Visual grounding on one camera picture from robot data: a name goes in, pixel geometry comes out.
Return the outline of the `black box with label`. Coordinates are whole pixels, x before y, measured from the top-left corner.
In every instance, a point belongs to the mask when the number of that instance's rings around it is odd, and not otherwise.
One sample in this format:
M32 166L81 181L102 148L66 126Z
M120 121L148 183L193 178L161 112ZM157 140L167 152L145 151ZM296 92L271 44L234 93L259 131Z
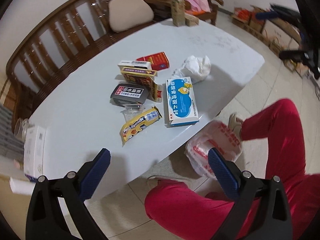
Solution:
M149 96L146 87L134 83L120 83L112 92L110 99L117 105L143 104Z

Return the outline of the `beige cushion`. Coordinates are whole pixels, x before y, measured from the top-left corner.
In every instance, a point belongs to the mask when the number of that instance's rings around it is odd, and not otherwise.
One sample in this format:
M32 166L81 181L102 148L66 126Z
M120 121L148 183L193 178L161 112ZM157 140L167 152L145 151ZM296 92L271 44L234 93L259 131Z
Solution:
M116 33L149 23L154 18L153 10L144 0L112 0L108 10L110 27Z

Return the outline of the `wooden bench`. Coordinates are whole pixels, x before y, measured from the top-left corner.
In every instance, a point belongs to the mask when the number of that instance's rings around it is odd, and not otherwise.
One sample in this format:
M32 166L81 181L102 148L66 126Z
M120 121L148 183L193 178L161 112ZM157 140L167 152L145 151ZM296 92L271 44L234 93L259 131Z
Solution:
M10 128L29 118L41 102L72 72L100 52L158 20L114 31L109 4L113 0L69 0L22 41L11 55L6 75L13 100Z

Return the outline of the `tall patterned box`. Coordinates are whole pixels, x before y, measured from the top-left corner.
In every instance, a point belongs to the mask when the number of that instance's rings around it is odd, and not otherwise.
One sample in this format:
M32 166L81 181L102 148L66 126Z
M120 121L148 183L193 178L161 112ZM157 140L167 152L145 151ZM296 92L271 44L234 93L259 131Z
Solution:
M184 0L171 0L171 18L175 26L185 25L185 4Z

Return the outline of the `person's right red trouser leg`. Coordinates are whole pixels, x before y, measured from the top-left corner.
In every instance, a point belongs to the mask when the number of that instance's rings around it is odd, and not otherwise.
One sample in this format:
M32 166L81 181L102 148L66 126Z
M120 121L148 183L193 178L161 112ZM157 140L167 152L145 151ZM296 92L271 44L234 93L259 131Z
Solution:
M279 176L288 183L305 176L303 128L296 106L290 99L280 99L246 119L240 136L244 141L267 139L267 179Z

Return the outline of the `clear plastic cup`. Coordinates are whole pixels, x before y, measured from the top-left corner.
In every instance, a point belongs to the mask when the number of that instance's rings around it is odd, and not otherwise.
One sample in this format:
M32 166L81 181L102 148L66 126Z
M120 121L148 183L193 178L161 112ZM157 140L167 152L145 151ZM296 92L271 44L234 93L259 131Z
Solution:
M143 104L125 104L124 110L121 111L126 122L133 119L135 116L143 113L145 110L145 106Z

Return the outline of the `person's left red trouser leg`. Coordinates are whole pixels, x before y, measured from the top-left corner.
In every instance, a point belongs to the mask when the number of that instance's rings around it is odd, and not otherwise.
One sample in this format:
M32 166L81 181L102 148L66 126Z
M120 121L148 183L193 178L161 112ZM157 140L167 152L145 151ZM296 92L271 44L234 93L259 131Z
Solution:
M319 210L319 187L314 176L286 188L293 239L299 237ZM161 180L145 199L146 214L182 239L211 239L234 203L199 196L184 183Z

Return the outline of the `white barcode box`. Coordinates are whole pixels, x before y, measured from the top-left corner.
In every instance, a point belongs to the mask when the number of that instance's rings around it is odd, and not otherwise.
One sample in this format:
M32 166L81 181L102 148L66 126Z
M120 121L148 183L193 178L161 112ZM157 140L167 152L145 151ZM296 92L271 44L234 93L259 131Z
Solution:
M118 63L118 67L122 69L123 67L132 67L140 69L152 70L151 63L149 61L128 61L122 60Z

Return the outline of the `blue white medicine box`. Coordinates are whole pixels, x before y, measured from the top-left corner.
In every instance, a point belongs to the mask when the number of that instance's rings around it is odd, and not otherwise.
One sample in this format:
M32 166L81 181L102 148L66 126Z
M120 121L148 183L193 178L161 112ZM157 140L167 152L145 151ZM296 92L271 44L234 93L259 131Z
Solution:
M193 84L190 77L166 80L169 125L184 126L199 122Z

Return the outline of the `white tissue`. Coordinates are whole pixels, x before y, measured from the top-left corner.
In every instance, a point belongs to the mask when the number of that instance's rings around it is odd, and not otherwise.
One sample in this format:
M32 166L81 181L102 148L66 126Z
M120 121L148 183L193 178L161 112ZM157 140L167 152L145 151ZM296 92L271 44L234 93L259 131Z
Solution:
M182 66L174 70L172 78L190 77L193 84L205 80L211 71L211 62L208 56L195 57L191 55L185 59Z

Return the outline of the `red cardboard box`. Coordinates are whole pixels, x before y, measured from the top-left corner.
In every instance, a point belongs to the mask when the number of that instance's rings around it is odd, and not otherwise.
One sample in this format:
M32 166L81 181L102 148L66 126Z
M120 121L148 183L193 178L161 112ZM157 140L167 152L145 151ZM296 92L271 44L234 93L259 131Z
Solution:
M151 63L152 70L160 71L170 67L169 60L165 52L155 53L148 56L143 56L136 59L137 61L147 61Z

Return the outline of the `beige slipper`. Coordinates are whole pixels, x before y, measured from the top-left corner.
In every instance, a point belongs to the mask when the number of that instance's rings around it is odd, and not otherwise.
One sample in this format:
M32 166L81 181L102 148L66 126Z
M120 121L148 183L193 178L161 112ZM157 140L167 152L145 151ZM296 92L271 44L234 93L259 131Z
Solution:
M244 120L238 113L232 113L229 116L228 128L235 134L235 136L239 139L239 141L242 141L241 131L242 131L243 123L244 123Z

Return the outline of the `glass jar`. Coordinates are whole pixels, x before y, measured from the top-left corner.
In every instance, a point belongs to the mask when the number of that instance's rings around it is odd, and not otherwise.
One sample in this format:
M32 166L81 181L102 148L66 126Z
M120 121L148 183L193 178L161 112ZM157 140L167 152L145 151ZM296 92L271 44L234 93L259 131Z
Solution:
M19 118L14 128L14 136L20 141L25 141L27 130L34 125L29 122L29 119Z

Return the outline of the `yellow snack wrapper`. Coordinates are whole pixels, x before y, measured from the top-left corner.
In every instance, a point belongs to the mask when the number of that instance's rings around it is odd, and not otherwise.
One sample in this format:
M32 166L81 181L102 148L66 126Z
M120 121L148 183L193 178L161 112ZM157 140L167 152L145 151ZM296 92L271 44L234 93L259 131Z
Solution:
M123 145L125 145L126 142L130 140L132 137L134 137L136 134L146 129L150 125L154 124L161 118L162 115L159 109L156 106L153 106L150 109L138 114L137 116L126 122L122 126L119 133Z

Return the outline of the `person's red trouser leg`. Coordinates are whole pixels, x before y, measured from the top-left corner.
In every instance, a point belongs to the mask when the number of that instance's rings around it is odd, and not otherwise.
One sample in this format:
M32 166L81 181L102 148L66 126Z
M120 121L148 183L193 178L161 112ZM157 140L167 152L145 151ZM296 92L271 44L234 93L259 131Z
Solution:
M319 187L314 176L286 188L293 239L299 237L319 210ZM182 239L211 239L234 203L199 196L184 183L161 180L145 199L146 214Z
M303 128L296 106L290 99L280 99L246 119L240 136L244 141L267 139L267 179L279 176L288 183L305 176Z

